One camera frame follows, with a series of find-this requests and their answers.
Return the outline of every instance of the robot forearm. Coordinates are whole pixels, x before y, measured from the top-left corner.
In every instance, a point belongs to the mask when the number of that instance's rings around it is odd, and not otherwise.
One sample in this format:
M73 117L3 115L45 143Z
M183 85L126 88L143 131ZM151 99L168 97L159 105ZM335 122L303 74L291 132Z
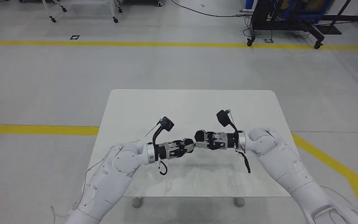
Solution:
M154 162L152 144L113 146L86 184L78 207L65 224L98 224L121 199L138 167Z
M300 157L272 129L254 129L246 135L246 150L253 151L267 173L297 202L306 222L334 223L330 213L342 223L358 223L358 215L336 203L314 181Z

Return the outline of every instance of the white table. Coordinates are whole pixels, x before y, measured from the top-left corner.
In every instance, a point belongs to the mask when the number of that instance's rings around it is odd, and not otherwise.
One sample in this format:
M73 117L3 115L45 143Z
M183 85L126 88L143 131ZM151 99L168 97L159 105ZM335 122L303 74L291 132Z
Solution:
M175 126L165 130L157 143L194 140L199 129L232 133L222 127L216 113L231 109L235 125L246 132L271 127L297 151L275 93L232 90L113 90L110 94L89 166L103 158L118 142L131 142L144 135L159 118L167 116ZM151 132L145 141L151 142ZM164 160L168 174L159 174L157 163L141 166L125 197L289 197L272 180L252 152L247 153L251 174L234 149L196 148L181 158Z

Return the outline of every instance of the floor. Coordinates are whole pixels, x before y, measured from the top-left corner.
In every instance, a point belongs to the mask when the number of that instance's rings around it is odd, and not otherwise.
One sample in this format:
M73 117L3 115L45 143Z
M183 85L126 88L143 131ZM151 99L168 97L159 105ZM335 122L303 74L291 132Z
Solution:
M235 15L244 2L177 0L206 13ZM0 1L0 43L17 41L135 41L243 43L244 18L200 15L163 7L123 5L114 24L105 1ZM358 24L337 26L329 46L356 45ZM262 32L256 44L264 44ZM291 32L273 33L266 48L58 46L0 44L0 124L99 126L115 88L273 90L291 131L358 172L358 52L283 49L313 46ZM0 223L51 223L50 205L66 213L81 194L95 136L0 135ZM358 207L344 176L306 151L313 177ZM337 200L339 196L328 191ZM140 209L123 198L103 223L304 223L291 198L145 198Z

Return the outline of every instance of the yellow stripe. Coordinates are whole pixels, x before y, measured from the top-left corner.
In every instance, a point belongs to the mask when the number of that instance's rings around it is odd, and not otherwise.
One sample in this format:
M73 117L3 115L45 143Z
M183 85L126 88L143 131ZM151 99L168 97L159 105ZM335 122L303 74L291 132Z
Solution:
M51 126L51 125L6 125L0 124L0 134L56 134L69 136L96 136L99 127L90 126ZM350 183L354 193L358 198L358 175L334 160L332 157L322 152L306 140L292 133L296 145L310 153L315 158L321 160L330 168L343 175Z
M0 41L0 45L48 45L48 46L151 46L188 48L249 48L239 43L170 43L170 42L106 42L106 41ZM253 44L250 48L269 49L314 49L311 45ZM322 46L322 50L358 50L358 46Z
M306 140L302 139L298 135L292 133L293 140L295 141L296 145L306 152L310 153L315 158L321 160L324 164L329 166L330 168L339 172L342 176L344 176L351 185L356 197L358 198L358 175L341 164L340 162L334 160L331 156L327 155L326 153L322 152L315 146L308 143Z
M49 125L6 125L0 124L0 134L57 134L69 136L96 136L99 127L49 126Z

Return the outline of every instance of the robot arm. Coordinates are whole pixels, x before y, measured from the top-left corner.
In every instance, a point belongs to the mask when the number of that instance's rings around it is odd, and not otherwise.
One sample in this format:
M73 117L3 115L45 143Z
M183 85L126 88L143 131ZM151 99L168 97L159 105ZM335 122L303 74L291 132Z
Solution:
M65 224L98 224L121 199L140 165L155 162L152 144L113 146L86 184L83 197Z
M162 130L170 131L174 124L166 117L159 120L153 143L124 143L110 148L103 162L91 177L78 206L74 206L65 224L99 224L109 210L122 198L140 165L161 159L172 159L191 153L194 141L185 138L155 144Z
M245 145L267 173L290 193L304 213L306 223L358 223L358 215L322 190L300 157L273 129L252 130L246 135ZM331 213L339 215L336 221Z
M228 113L222 110L217 114L223 126L230 124ZM358 223L358 214L329 197L312 178L299 155L273 129L257 128L249 134L236 128L232 134L199 130L195 139L200 141L196 145L202 148L252 151L267 173L297 202L306 223Z

